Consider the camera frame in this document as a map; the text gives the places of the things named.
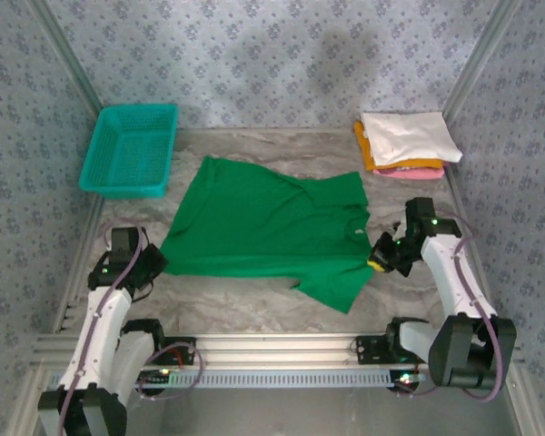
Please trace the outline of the green t-shirt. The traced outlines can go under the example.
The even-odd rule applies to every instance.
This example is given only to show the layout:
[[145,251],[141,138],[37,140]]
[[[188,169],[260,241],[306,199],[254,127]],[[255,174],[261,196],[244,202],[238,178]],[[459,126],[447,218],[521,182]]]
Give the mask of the green t-shirt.
[[374,270],[359,173],[296,178],[255,163],[203,159],[163,240],[171,275],[290,278],[348,313]]

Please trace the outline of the pink folded t-shirt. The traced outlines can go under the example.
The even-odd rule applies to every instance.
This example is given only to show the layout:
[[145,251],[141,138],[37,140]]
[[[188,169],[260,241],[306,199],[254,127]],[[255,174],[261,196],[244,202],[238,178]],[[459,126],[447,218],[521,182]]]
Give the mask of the pink folded t-shirt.
[[430,168],[430,167],[408,167],[408,168],[389,168],[389,169],[375,169],[372,171],[376,175],[401,179],[401,180],[413,180],[413,181],[429,181],[438,180],[445,174],[444,168]]

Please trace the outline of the orange folded t-shirt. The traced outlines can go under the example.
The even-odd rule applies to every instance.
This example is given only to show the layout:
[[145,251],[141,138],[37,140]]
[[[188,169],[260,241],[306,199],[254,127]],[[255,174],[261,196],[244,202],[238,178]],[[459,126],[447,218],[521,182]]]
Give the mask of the orange folded t-shirt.
[[377,165],[372,157],[371,144],[365,135],[363,123],[356,121],[353,124],[353,130],[355,132],[358,144],[362,151],[362,159],[365,170],[372,172],[375,169],[389,169],[389,168],[408,168],[408,167],[430,167],[430,168],[444,168],[445,162],[438,159],[409,159],[399,161],[398,163],[390,165]]

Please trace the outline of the white folded t-shirt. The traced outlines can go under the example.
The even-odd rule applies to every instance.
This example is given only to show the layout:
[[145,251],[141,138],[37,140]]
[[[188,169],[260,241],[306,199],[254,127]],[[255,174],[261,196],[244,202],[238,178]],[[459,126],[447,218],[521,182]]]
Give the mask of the white folded t-shirt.
[[379,166],[415,159],[457,164],[462,158],[441,112],[362,113],[361,119],[373,161]]

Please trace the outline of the teal plastic basket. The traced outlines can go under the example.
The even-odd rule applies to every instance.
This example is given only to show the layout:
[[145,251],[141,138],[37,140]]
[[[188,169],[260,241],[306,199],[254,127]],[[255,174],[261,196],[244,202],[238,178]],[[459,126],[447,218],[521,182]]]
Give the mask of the teal plastic basket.
[[78,185],[106,199],[160,198],[169,181],[175,104],[119,104],[98,115]]

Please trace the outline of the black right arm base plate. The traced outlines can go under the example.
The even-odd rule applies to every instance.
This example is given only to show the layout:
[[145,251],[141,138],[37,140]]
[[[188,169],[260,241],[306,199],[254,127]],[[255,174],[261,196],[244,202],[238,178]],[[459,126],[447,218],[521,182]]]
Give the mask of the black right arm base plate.
[[357,336],[353,343],[360,365],[425,363],[417,354],[402,348],[397,340],[390,340],[385,334]]

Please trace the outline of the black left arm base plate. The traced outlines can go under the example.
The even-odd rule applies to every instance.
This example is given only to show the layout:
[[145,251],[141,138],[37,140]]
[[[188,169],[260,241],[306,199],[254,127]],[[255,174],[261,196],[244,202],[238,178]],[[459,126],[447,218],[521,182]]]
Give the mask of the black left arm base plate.
[[190,336],[167,337],[154,353],[145,361],[144,366],[193,366],[196,338]]

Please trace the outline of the aluminium mounting rail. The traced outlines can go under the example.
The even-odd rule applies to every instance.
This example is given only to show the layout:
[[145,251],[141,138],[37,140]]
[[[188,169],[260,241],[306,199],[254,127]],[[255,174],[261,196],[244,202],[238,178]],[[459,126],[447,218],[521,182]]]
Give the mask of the aluminium mounting rail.
[[[353,352],[360,333],[184,333],[196,346],[208,370],[340,370],[367,369]],[[77,338],[71,334],[40,335],[28,361],[64,370]]]

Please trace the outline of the aluminium frame post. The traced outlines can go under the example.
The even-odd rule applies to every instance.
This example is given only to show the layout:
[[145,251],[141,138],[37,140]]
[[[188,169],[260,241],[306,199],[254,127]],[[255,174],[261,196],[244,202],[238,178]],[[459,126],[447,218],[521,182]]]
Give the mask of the aluminium frame post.
[[87,111],[97,118],[103,109],[103,103],[92,86],[80,60],[68,41],[64,29],[59,25],[54,13],[46,0],[25,0],[45,36],[54,48],[63,64],[65,71],[77,89]]

